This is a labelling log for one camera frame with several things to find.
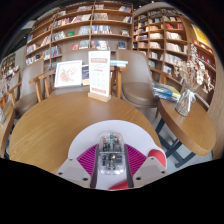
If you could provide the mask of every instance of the gray floor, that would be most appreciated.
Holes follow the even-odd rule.
[[[157,127],[161,116],[159,115],[158,118],[155,118],[155,114],[156,114],[156,108],[150,108],[150,109],[139,109],[139,111],[141,111],[145,117],[150,121],[150,123],[152,124],[152,126],[154,128]],[[174,140],[176,139],[175,135],[170,131],[170,129],[167,127],[167,125],[165,124],[163,129],[160,132],[160,135],[169,143],[172,144],[174,142]],[[186,148],[184,145],[182,145],[177,152],[183,157],[185,158],[189,153],[191,153],[191,151]],[[180,168],[176,168],[175,164],[177,163],[176,159],[174,159],[174,157],[171,155],[168,159],[167,159],[167,171],[171,174],[174,173],[178,170],[181,170],[183,168],[186,168],[188,166],[191,165],[195,165],[195,164],[199,164],[199,163],[203,163],[203,162],[208,162],[212,160],[212,152],[210,152],[208,155],[206,156],[198,156],[195,155],[190,161],[188,161],[187,163],[185,163],[183,166],[181,166]]]

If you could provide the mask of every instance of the paper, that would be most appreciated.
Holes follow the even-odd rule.
[[[81,85],[82,60],[60,62],[57,64],[54,87]]]
[[[89,51],[90,92],[110,95],[110,51]]]

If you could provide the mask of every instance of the round table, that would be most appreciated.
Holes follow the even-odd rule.
[[[162,119],[156,128],[156,132],[159,135],[163,125],[166,123],[177,137],[176,141],[169,145],[159,135],[162,145],[168,150],[166,152],[167,158],[173,155],[179,162],[176,164],[176,167],[180,167],[195,154],[200,156],[207,155],[215,146],[216,133],[208,113],[197,102],[192,104],[190,112],[186,117],[179,114],[175,110],[175,106],[175,102],[164,99],[159,100],[158,109]],[[192,151],[185,159],[176,152],[182,144]]]
[[[16,124],[10,144],[10,160],[55,173],[68,158],[74,138],[88,126],[105,120],[124,120],[143,128],[161,148],[159,138],[136,108],[114,96],[105,103],[88,92],[70,92],[36,104]]]

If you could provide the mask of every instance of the sign stand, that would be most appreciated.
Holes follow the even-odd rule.
[[[110,51],[89,51],[88,97],[108,102],[111,99],[110,78]]]
[[[107,102],[108,100],[110,100],[111,95],[110,96],[102,96],[102,95],[99,95],[97,93],[89,92],[88,97],[91,97],[91,98],[96,99],[96,100],[101,100],[103,102]]]

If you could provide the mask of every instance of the framed picture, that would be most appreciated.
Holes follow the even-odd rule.
[[[211,47],[211,44],[209,40],[207,39],[207,37],[205,36],[205,34],[194,24],[191,24],[191,26],[193,27],[197,40],[205,44],[206,46]]]
[[[82,60],[57,63],[54,87],[81,86]]]

